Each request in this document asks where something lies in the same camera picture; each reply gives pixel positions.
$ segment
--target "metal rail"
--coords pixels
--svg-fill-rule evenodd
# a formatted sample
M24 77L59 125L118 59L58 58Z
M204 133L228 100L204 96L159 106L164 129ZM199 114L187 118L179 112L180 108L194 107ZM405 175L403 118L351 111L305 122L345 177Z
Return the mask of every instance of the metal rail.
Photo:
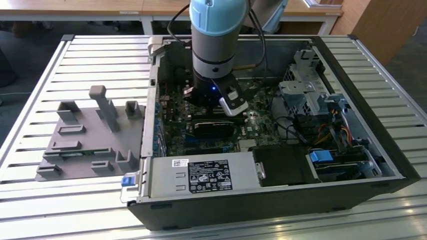
M359 240L426 235L426 114L359 41L347 36L326 36L323 41L423 177L419 182L346 211L148 231L120 202L120 176L34 181L60 101L76 100L80 108L94 107L88 97L94 84L106 85L116 106L128 100L147 101L148 36L76 36L60 43L0 150L0 239Z

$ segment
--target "white table leg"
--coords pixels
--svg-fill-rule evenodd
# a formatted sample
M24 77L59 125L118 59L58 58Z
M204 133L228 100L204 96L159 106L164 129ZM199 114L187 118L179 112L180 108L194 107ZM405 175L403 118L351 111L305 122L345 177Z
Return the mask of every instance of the white table leg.
M154 35L152 26L154 16L140 16L142 27L144 29L144 35Z
M326 18L326 21L323 22L321 30L319 30L319 35L330 35L331 34L331 31L333 31L333 28L334 28L334 25L335 25L338 18L339 18L338 16L329 16Z

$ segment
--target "floor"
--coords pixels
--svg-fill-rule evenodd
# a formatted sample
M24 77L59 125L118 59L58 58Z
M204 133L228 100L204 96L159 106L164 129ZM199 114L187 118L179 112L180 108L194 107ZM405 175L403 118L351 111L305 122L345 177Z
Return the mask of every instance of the floor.
M55 22L54 29L38 27L23 38L15 38L8 31L0 31L0 48L15 69L19 79L7 87L0 87L0 145L7 138L16 118L22 112L31 91L39 81L51 56L64 34L116 35L143 34L140 28L123 23L122 31L100 22ZM409 94L427 111L427 21L419 27L418 34L411 37L401 52L386 66Z

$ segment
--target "barcode sticker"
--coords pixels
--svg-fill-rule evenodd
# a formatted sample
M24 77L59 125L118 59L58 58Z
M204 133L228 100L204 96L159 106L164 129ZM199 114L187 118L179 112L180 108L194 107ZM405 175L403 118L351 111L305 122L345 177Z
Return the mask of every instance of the barcode sticker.
M188 159L174 159L172 160L172 167L187 167L188 166Z

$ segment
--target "motherboard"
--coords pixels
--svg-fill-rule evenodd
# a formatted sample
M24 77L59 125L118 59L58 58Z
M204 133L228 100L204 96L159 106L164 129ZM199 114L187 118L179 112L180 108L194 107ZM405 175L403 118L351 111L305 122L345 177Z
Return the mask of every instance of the motherboard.
M251 82L240 82L243 89ZM207 110L184 101L183 89L160 91L167 156L247 152L251 147L278 145L282 137L270 112L270 92L260 91L248 109L235 117L222 107Z

